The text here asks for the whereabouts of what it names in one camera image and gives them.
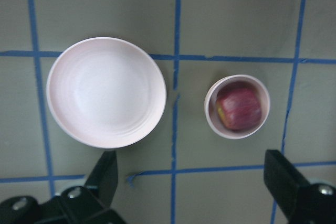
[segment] plate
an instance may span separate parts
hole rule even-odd
[[[80,41],[52,66],[47,102],[72,138],[99,148],[120,148],[147,136],[166,104],[164,78],[141,48],[109,37]]]

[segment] screw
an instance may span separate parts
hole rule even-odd
[[[27,198],[23,197],[19,201],[15,202],[14,205],[12,205],[12,209],[17,211],[25,207],[26,205],[27,205]]]
[[[70,199],[77,198],[81,194],[80,187],[76,187],[68,193]]]
[[[324,195],[332,195],[334,193],[333,189],[328,185],[320,185],[319,191]]]

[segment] tiled floor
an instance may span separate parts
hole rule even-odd
[[[66,135],[45,98],[60,53],[98,36],[144,49],[167,86],[157,127],[117,150],[112,207],[128,223],[286,223],[262,180],[268,148],[336,184],[334,0],[0,0],[0,10],[0,201],[44,202],[82,183],[104,151]],[[203,102],[242,73],[265,84],[271,111],[256,134],[228,140]]]

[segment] bowl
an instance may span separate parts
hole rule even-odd
[[[245,87],[253,90],[261,106],[261,120],[258,125],[240,131],[233,131],[224,126],[222,123],[216,108],[216,100],[218,96],[227,92],[230,89]],[[257,132],[262,125],[265,123],[270,110],[270,97],[265,85],[253,76],[246,74],[237,74],[234,76],[228,76],[218,80],[209,89],[205,101],[204,101],[204,112],[207,122],[211,129],[219,136],[228,139],[241,139],[251,136]]]
[[[55,61],[47,102],[57,124],[75,140],[120,148],[143,139],[158,124],[166,86],[141,48],[117,38],[90,38]]]

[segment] apple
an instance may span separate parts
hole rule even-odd
[[[247,130],[261,120],[261,106],[253,90],[236,88],[227,91],[216,100],[218,115],[230,130]]]

